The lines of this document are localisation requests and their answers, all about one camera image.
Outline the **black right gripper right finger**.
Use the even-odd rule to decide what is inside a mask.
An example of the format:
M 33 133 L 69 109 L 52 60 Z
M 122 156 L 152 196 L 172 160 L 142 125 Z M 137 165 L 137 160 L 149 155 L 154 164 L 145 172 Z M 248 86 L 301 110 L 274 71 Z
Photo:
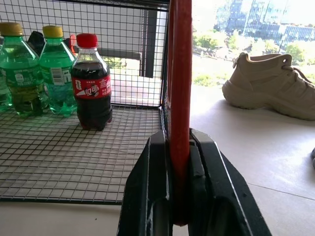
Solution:
M 190 130 L 190 236 L 269 236 L 239 171 L 208 134 Z

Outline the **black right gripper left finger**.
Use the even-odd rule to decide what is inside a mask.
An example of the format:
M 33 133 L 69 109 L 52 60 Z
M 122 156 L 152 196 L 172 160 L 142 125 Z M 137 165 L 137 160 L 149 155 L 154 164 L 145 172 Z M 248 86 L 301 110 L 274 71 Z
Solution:
M 127 178 L 119 236 L 170 236 L 173 232 L 173 184 L 164 130 L 153 134 Z

